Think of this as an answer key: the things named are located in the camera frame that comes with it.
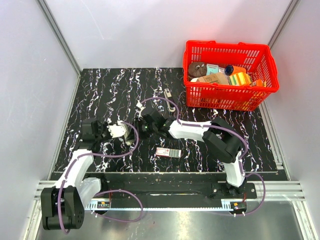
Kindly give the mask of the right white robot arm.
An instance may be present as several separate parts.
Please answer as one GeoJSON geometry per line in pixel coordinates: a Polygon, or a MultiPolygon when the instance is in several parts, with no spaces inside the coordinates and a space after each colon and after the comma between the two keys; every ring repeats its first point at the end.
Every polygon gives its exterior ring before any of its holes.
{"type": "Polygon", "coordinates": [[[226,184],[222,187],[222,194],[239,198],[245,193],[246,177],[242,158],[248,146],[244,138],[222,118],[194,122],[149,113],[134,118],[132,123],[141,140],[157,134],[167,139],[190,139],[205,143],[211,154],[224,166],[226,184]]]}

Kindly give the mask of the orange bottle blue cap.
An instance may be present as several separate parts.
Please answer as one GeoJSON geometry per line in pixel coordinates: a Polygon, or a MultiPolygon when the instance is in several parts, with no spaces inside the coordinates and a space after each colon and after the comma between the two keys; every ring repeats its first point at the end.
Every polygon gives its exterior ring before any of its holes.
{"type": "Polygon", "coordinates": [[[231,76],[234,74],[238,74],[238,73],[246,73],[247,70],[244,67],[240,67],[240,66],[235,66],[235,65],[227,65],[224,69],[224,73],[227,76],[231,76]]]}

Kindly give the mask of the red plastic shopping basket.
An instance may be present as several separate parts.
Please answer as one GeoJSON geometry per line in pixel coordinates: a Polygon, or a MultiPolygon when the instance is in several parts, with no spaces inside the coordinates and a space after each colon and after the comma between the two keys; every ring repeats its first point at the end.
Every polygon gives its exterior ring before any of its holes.
{"type": "Polygon", "coordinates": [[[276,63],[265,44],[189,40],[183,71],[189,107],[253,111],[279,89],[276,63]]]}

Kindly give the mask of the teal white small box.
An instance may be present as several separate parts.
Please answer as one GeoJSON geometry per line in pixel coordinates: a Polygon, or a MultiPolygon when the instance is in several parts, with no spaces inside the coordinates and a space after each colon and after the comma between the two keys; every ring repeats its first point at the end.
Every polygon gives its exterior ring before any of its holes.
{"type": "Polygon", "coordinates": [[[219,72],[219,66],[216,64],[207,64],[206,65],[206,75],[217,74],[219,72]]]}

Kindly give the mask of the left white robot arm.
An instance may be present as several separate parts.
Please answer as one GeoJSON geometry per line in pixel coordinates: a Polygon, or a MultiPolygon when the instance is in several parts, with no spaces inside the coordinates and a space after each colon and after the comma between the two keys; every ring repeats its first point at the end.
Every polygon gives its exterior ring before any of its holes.
{"type": "Polygon", "coordinates": [[[111,139],[108,123],[95,118],[82,121],[80,140],[65,171],[52,187],[40,194],[42,226],[45,230],[79,229],[84,222],[85,207],[94,196],[103,198],[108,192],[105,177],[85,177],[100,151],[101,143],[111,139]]]}

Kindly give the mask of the red white staple box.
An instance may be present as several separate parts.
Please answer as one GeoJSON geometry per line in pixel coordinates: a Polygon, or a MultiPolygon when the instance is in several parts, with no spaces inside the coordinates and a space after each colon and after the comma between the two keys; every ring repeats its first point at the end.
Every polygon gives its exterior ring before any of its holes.
{"type": "Polygon", "coordinates": [[[155,155],[170,158],[180,158],[181,153],[182,151],[180,149],[157,147],[155,155]]]}

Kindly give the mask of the brown cardboard package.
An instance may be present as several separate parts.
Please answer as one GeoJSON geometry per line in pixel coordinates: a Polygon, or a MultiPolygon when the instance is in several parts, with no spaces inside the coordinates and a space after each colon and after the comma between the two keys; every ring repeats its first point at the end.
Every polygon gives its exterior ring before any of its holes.
{"type": "Polygon", "coordinates": [[[230,78],[224,73],[218,72],[210,75],[193,78],[191,83],[208,83],[218,85],[230,85],[230,78]]]}

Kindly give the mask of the cream white stapler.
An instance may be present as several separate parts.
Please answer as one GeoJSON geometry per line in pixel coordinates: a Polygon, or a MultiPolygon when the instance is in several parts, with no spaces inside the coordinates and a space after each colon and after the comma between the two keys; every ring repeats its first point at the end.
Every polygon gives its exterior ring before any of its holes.
{"type": "Polygon", "coordinates": [[[123,122],[123,125],[125,127],[124,140],[125,140],[126,145],[130,146],[136,140],[135,131],[128,123],[123,122]]]}

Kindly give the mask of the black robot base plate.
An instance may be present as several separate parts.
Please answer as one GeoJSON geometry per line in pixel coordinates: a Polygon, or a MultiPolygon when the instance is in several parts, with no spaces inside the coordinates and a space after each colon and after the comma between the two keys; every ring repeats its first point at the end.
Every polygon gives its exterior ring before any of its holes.
{"type": "Polygon", "coordinates": [[[149,209],[215,208],[222,200],[256,200],[255,185],[246,182],[244,193],[230,194],[224,173],[87,173],[86,177],[102,180],[102,190],[127,190],[149,209]]]}

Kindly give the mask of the small orange packet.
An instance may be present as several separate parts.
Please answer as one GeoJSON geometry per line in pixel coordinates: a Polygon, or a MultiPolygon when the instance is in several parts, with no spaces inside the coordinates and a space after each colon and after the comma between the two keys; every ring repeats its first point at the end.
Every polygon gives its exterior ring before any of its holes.
{"type": "Polygon", "coordinates": [[[263,81],[262,79],[257,79],[254,80],[251,84],[251,87],[265,87],[266,86],[266,82],[263,81]]]}

